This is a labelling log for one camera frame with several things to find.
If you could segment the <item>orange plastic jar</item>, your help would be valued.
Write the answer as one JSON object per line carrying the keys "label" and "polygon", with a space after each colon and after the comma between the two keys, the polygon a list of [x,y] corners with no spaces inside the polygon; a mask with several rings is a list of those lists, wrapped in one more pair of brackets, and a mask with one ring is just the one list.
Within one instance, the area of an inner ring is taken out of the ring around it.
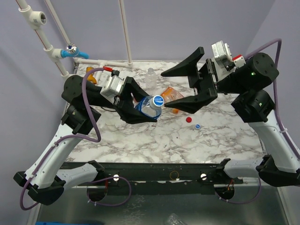
{"label": "orange plastic jar", "polygon": [[[166,88],[162,93],[161,97],[164,99],[165,104],[169,103],[171,101],[175,101],[181,98],[184,98],[184,96],[177,90],[175,90],[172,87]],[[169,112],[173,114],[181,114],[182,111],[176,108],[167,108]]]}

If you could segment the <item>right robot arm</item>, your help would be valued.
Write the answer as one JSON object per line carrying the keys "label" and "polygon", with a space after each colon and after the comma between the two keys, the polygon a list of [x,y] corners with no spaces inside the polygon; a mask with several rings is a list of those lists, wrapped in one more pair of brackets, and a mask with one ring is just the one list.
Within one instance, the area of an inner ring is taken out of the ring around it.
{"label": "right robot arm", "polygon": [[163,77],[186,76],[194,95],[166,103],[187,113],[195,113],[214,101],[220,93],[236,94],[232,106],[262,140],[267,154],[251,160],[225,159],[216,171],[218,182],[232,178],[260,178],[274,187],[297,186],[300,183],[299,150],[280,129],[276,120],[275,103],[265,91],[274,83],[279,72],[272,58],[262,52],[249,59],[232,57],[227,46],[214,47],[213,57],[197,67],[204,54],[202,47],[178,65],[164,71]]}

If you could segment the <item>blue label water bottle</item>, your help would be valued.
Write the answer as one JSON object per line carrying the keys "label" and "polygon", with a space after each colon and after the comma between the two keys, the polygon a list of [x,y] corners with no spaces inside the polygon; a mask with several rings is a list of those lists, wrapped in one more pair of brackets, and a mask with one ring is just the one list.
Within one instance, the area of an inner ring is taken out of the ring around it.
{"label": "blue label water bottle", "polygon": [[135,106],[135,109],[147,117],[158,119],[164,103],[164,99],[160,95],[146,96]]}

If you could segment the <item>red bottle cap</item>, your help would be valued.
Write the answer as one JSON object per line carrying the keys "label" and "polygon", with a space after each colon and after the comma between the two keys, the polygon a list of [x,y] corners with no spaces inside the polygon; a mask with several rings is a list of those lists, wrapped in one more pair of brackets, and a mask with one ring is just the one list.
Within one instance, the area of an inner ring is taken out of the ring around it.
{"label": "red bottle cap", "polygon": [[186,122],[187,122],[187,123],[192,122],[192,118],[191,118],[191,117],[187,117],[187,118],[186,118]]}

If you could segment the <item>clear bottle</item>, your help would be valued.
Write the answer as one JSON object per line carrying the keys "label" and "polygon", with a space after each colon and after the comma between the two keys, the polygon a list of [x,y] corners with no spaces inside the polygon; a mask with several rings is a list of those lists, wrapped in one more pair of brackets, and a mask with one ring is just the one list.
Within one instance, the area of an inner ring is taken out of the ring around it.
{"label": "clear bottle", "polygon": [[154,90],[157,87],[157,75],[153,68],[149,68],[145,76],[145,85],[149,90]]}

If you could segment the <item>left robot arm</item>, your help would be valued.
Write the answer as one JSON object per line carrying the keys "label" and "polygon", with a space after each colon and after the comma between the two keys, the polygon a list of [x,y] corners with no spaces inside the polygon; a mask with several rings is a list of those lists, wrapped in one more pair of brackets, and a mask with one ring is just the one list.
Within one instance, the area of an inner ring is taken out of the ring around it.
{"label": "left robot arm", "polygon": [[69,188],[89,182],[99,185],[107,179],[104,167],[96,161],[62,169],[71,151],[97,128],[101,115],[95,106],[115,109],[128,124],[156,122],[160,115],[161,104],[132,77],[122,79],[112,75],[99,87],[74,75],[66,80],[62,97],[69,107],[53,139],[29,169],[14,175],[22,194],[27,194],[35,204],[50,205]]}

